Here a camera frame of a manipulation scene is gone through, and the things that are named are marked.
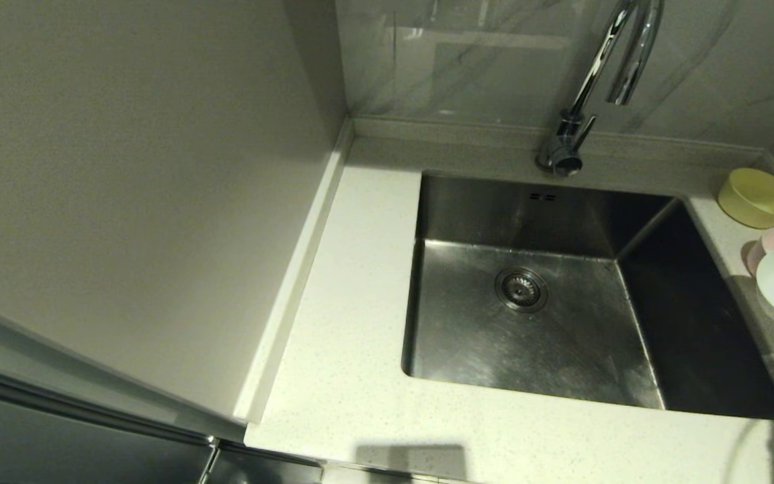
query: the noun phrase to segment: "speckled countertop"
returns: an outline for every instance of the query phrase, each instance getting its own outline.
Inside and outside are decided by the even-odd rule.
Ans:
[[[523,147],[359,137],[335,195],[261,423],[246,444],[467,481],[774,483],[774,422],[660,411],[406,376],[400,368],[424,169],[680,196],[774,371],[774,320],[740,260],[759,231],[714,200],[749,153],[586,155],[554,179]],[[748,163],[761,163],[752,157]]]

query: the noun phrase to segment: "faucet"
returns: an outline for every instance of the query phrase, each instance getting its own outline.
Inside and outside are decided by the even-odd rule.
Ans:
[[[547,139],[537,153],[537,165],[541,169],[560,177],[568,177],[580,171],[584,163],[578,155],[578,148],[584,143],[590,129],[593,128],[593,123],[596,122],[596,115],[593,114],[581,128],[581,123],[584,122],[584,105],[587,104],[587,98],[590,98],[590,92],[593,92],[593,87],[599,80],[602,68],[608,62],[614,44],[617,43],[627,20],[632,12],[637,10],[638,19],[632,40],[607,99],[608,102],[626,106],[653,49],[663,5],[664,0],[619,0],[608,21],[608,27],[605,28],[605,37],[599,44],[599,49],[584,76],[584,83],[581,83],[572,107],[560,112],[561,120],[557,131]]]

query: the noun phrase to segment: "stainless steel sink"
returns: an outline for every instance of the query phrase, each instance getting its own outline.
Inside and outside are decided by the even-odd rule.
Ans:
[[[425,175],[409,376],[774,419],[774,384],[679,200]]]

